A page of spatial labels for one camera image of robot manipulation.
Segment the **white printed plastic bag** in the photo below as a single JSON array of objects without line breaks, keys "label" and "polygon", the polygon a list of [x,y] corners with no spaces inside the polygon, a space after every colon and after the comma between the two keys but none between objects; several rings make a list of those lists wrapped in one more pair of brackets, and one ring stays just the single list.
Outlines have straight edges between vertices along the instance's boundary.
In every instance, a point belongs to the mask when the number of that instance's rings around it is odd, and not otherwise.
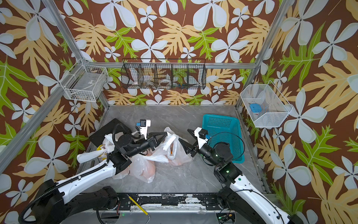
[{"label": "white printed plastic bag", "polygon": [[147,150],[147,141],[134,141],[131,134],[123,134],[118,139],[114,134],[105,136],[107,144],[100,150],[82,153],[77,156],[79,163],[85,163],[96,157],[102,161],[78,175],[81,181],[101,181],[124,171],[130,164],[130,158]]}]

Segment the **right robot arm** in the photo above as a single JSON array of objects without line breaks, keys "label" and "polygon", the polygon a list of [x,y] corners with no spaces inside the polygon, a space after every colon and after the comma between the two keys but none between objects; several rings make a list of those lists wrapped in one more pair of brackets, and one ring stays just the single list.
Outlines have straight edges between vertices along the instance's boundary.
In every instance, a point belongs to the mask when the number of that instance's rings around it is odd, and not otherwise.
[{"label": "right robot arm", "polygon": [[224,185],[218,193],[219,203],[223,209],[242,215],[252,224],[303,223],[298,215],[286,213],[251,184],[243,172],[233,164],[234,156],[229,143],[221,141],[211,147],[211,137],[207,130],[198,127],[195,130],[188,129],[188,132],[196,142],[190,144],[183,139],[179,141],[186,154],[192,157],[199,154],[214,167],[214,176]]}]

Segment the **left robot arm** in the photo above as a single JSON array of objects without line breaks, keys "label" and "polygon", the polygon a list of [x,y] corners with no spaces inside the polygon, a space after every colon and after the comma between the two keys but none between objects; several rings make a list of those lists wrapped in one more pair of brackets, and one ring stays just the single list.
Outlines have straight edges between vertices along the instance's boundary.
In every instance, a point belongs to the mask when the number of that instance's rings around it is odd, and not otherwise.
[{"label": "left robot arm", "polygon": [[18,216],[20,224],[27,224],[27,212],[34,215],[34,224],[60,224],[67,217],[89,209],[114,208],[118,196],[112,187],[104,187],[93,193],[85,193],[89,187],[113,177],[132,163],[130,158],[156,147],[167,137],[166,132],[151,132],[150,121],[142,119],[136,124],[139,132],[134,136],[129,129],[118,123],[109,134],[114,149],[106,148],[107,158],[98,165],[65,180],[48,180],[40,186],[31,201]]}]

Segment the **teal plastic basket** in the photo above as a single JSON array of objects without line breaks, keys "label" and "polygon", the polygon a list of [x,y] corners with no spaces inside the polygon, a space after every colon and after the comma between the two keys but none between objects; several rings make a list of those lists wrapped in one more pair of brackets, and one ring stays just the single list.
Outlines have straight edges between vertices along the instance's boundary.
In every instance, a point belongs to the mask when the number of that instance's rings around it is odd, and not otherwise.
[{"label": "teal plastic basket", "polygon": [[206,114],[203,116],[202,128],[208,131],[208,143],[214,147],[219,142],[229,144],[233,163],[244,163],[245,145],[241,135],[240,123],[237,118]]}]

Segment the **black plastic tool case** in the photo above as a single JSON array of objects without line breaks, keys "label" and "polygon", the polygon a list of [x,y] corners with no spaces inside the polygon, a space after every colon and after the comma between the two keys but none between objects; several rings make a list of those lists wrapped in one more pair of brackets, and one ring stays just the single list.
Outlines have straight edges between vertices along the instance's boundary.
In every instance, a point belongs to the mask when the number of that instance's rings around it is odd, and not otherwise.
[{"label": "black plastic tool case", "polygon": [[117,124],[120,125],[117,129],[118,132],[128,131],[128,132],[132,133],[131,129],[128,126],[126,126],[123,122],[121,122],[118,119],[113,119],[110,122],[108,122],[106,125],[104,125],[102,128],[97,130],[94,134],[92,134],[89,137],[89,140],[96,147],[100,146],[102,144],[103,140],[105,139],[105,135],[112,133]]}]

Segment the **blue object in basket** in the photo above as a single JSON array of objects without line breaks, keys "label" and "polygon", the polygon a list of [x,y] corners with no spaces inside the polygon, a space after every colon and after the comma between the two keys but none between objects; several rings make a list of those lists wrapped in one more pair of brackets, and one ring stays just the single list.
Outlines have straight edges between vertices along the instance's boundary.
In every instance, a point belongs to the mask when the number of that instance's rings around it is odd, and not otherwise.
[{"label": "blue object in basket", "polygon": [[253,113],[259,114],[262,111],[261,105],[257,103],[250,104],[249,107]]}]

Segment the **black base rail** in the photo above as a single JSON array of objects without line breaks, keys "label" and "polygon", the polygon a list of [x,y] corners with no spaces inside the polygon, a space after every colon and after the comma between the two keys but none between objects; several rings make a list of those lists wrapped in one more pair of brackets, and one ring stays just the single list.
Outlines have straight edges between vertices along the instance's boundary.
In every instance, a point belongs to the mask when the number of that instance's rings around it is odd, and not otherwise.
[{"label": "black base rail", "polygon": [[184,211],[221,211],[234,209],[243,202],[233,193],[184,193],[184,194],[134,194],[119,193],[120,211],[134,211],[140,205],[144,209],[184,210]]}]

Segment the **aluminium frame rear bar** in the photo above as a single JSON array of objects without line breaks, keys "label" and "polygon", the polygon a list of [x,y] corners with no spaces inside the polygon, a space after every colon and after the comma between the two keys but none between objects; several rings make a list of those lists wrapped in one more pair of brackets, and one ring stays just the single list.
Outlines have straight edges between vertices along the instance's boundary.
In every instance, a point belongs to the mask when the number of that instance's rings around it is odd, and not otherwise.
[{"label": "aluminium frame rear bar", "polygon": [[207,69],[255,69],[257,65],[255,63],[144,63],[144,62],[86,62],[85,64],[93,65],[93,66],[101,66],[105,68],[122,68],[123,66],[129,65],[143,65],[143,64],[150,64],[150,65],[204,65]]}]

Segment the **aluminium frame post right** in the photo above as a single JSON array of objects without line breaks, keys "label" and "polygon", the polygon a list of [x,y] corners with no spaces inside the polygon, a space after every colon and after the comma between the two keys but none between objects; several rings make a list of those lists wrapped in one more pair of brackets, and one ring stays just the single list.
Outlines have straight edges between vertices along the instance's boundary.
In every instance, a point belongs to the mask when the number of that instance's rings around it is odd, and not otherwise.
[{"label": "aluminium frame post right", "polygon": [[282,1],[281,6],[278,9],[278,12],[270,26],[270,29],[268,31],[268,35],[265,38],[263,42],[263,46],[258,53],[258,58],[255,60],[255,66],[251,69],[250,74],[248,75],[248,78],[242,88],[244,90],[249,84],[252,84],[255,76],[259,73],[261,63],[264,61],[264,56],[268,52],[269,48],[271,47],[271,44],[273,43],[273,40],[275,36],[279,33],[280,25],[284,21],[285,16],[287,15],[290,6],[294,4],[295,1]]}]

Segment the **aluminium frame post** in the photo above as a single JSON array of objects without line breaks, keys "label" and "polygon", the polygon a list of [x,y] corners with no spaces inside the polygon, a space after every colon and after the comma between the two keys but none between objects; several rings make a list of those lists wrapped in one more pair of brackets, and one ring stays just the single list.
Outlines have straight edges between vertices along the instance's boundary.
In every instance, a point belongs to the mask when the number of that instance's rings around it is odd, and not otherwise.
[{"label": "aluminium frame post", "polygon": [[[50,14],[53,16],[53,18],[55,20],[55,23],[56,23],[57,27],[59,28],[60,33],[62,34],[63,39],[66,41],[66,43],[68,44],[70,50],[74,54],[76,61],[81,59],[86,63],[85,57],[80,52],[80,49],[77,46],[77,43],[75,42],[74,37],[70,33],[70,29],[66,25],[64,19],[61,17],[55,2],[54,1],[43,1],[43,3],[45,5],[46,9],[49,10]],[[100,94],[98,100],[101,101],[101,103],[103,104],[104,108],[106,108],[106,109],[109,108],[108,101],[105,98],[103,93]]]},{"label": "aluminium frame post", "polygon": [[273,40],[275,36],[279,33],[280,25],[284,21],[285,16],[287,15],[290,6],[294,4],[295,1],[282,1],[281,6],[278,9],[278,12],[270,26],[270,29],[268,31],[268,35],[265,38],[263,42],[263,46],[258,53],[258,58],[255,60],[255,66],[251,69],[250,74],[248,75],[248,78],[242,88],[244,90],[249,84],[252,84],[255,76],[259,73],[261,63],[264,61],[264,56],[268,52],[269,48],[271,47],[271,44],[273,43]]}]

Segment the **aluminium frame post left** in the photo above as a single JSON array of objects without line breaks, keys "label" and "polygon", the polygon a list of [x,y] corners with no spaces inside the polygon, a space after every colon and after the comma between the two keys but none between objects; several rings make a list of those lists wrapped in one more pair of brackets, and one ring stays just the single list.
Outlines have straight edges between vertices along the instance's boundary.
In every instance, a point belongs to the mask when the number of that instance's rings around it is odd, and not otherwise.
[{"label": "aluminium frame post left", "polygon": [[[57,27],[59,28],[60,33],[62,34],[63,39],[66,41],[66,43],[68,44],[70,50],[74,54],[76,61],[81,59],[86,63],[85,57],[80,52],[80,49],[77,46],[77,43],[75,42],[74,37],[70,33],[70,29],[66,25],[64,19],[61,17],[55,2],[54,1],[43,1],[43,3],[45,5],[46,9],[49,10],[50,14],[53,16],[53,18],[55,20],[55,23],[56,23]],[[106,108],[106,109],[109,108],[108,101],[105,98],[103,93],[100,94],[98,100],[101,101],[101,103],[103,104],[104,108]]]}]

